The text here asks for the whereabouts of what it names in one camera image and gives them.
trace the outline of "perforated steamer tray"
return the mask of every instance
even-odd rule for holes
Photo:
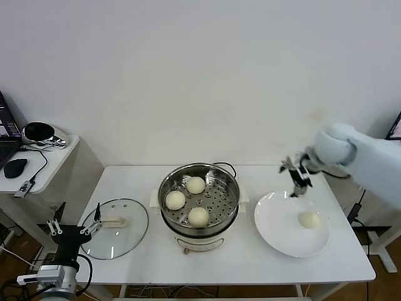
[[[212,190],[212,189],[208,189],[209,188],[208,185],[210,185],[210,183],[207,183],[207,186],[206,186],[206,189],[205,189],[204,193],[207,193],[206,191],[209,190],[209,191],[213,191],[213,193],[211,193],[211,194],[214,194],[214,192],[217,189],[217,187],[214,187],[215,190]],[[246,205],[247,205],[247,203],[249,203],[248,193],[247,193],[244,185],[242,185],[240,182],[238,183],[238,186],[239,186],[239,192],[240,192],[240,199],[239,199],[239,202],[238,202],[238,205],[239,205],[238,213],[245,213],[246,212]],[[152,210],[152,214],[160,214],[160,206],[159,206],[159,201],[157,199],[158,193],[159,193],[158,189],[154,189],[150,193],[149,208]],[[195,202],[194,203],[194,205],[195,205],[194,207],[198,207],[199,205],[197,205],[197,203],[196,203],[197,199],[199,199],[198,194],[194,194],[193,196],[194,197],[190,198],[190,199],[194,200],[194,202]],[[224,204],[226,204],[226,206],[229,204],[229,203],[228,204],[224,203],[224,201],[227,201],[227,200],[224,200],[224,197],[222,199],[219,198],[219,200],[223,201],[223,209],[224,209]],[[207,203],[208,202],[211,202],[211,203],[215,202],[214,197],[212,197],[212,199],[211,198],[204,198],[204,201],[206,201],[206,202],[202,203],[202,204],[206,205],[206,207],[207,207]],[[220,204],[216,204],[216,203],[218,203],[218,200],[217,200],[217,202],[215,202],[215,204],[212,204],[212,205],[216,205],[216,209],[217,209],[217,206],[219,206],[218,208],[221,208]],[[184,206],[184,208],[182,208],[182,209],[180,209],[180,210],[178,210],[176,212],[179,212],[179,215],[181,215],[181,212],[180,212],[181,210],[186,210],[186,206]]]

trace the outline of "white plate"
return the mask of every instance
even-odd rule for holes
[[[256,228],[276,250],[293,257],[311,257],[323,251],[330,240],[328,219],[307,196],[290,198],[290,194],[276,191],[261,198],[255,208]],[[303,211],[317,212],[319,227],[303,227],[298,221]]]

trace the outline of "wooden floor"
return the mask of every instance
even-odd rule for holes
[[[17,253],[19,256],[31,260],[34,254],[39,248],[39,244],[27,234],[20,237],[15,237],[9,244],[8,248]],[[394,241],[389,247],[388,251],[392,256],[395,264],[401,270],[401,238]],[[382,263],[377,256],[371,256],[371,262],[375,268],[377,277],[374,281],[370,282],[370,301],[393,301],[401,300],[401,272],[389,274],[384,269]],[[27,264],[22,261],[16,260],[9,256],[6,252],[3,252],[0,256],[0,283],[11,278],[15,278],[18,275],[22,275],[27,271]],[[120,287],[118,285],[109,285],[108,289],[118,297]],[[152,289],[153,298],[165,298],[166,294],[174,296],[176,293],[179,298],[207,298],[204,293],[196,290],[196,288],[183,288],[178,291],[180,287],[169,287],[163,290],[159,288]],[[232,297],[295,297],[296,291],[294,286],[219,286],[219,287],[199,287],[203,291],[219,298],[232,298]],[[129,287],[126,293],[126,297],[135,297],[138,295],[143,287]],[[312,285],[309,289],[308,295],[311,292],[318,289],[318,285]],[[30,291],[33,292],[35,287],[31,287]],[[6,291],[7,295],[17,294],[17,291],[13,291],[9,288]],[[143,290],[142,296],[150,297],[150,290]],[[91,299],[85,295],[82,295],[75,299],[77,301],[90,301]],[[327,301],[366,301],[367,290],[366,283],[351,283],[343,289],[334,293],[332,296],[326,299]]]

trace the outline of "white table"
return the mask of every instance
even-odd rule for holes
[[[155,285],[287,285],[326,283],[313,300],[323,300],[348,282],[369,281],[375,272],[358,239],[348,224],[323,176],[314,176],[314,188],[308,191],[330,219],[331,238],[319,255],[293,258],[270,247],[254,225],[256,202],[269,191],[292,190],[287,173],[278,174],[278,166],[236,166],[238,181],[249,194],[247,212],[239,214],[231,234],[216,250],[184,255],[172,239],[160,214],[148,208],[150,193],[157,189],[174,167],[107,167],[86,207],[80,223],[95,209],[97,202],[132,198],[149,213],[149,226],[141,243],[114,260],[91,258],[94,275],[90,292],[102,301],[111,295],[96,284]],[[88,279],[87,264],[77,274],[79,283]]]
[[[69,135],[68,137],[70,142],[64,149],[52,152],[43,151],[48,159],[48,165],[36,176],[35,185],[29,193],[38,194],[48,187],[80,140],[77,135]],[[36,225],[29,217],[29,213],[25,212],[23,208],[24,199],[13,198],[13,194],[45,164],[45,161],[39,152],[17,152],[10,160],[19,158],[28,159],[24,172],[19,177],[7,179],[4,177],[3,171],[0,171],[0,193],[4,194],[4,198],[0,201],[0,209],[48,251],[55,251],[57,246],[53,240]]]

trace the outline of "white wall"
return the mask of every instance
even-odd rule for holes
[[[401,3],[0,2],[0,89],[103,165],[277,164],[400,110]]]

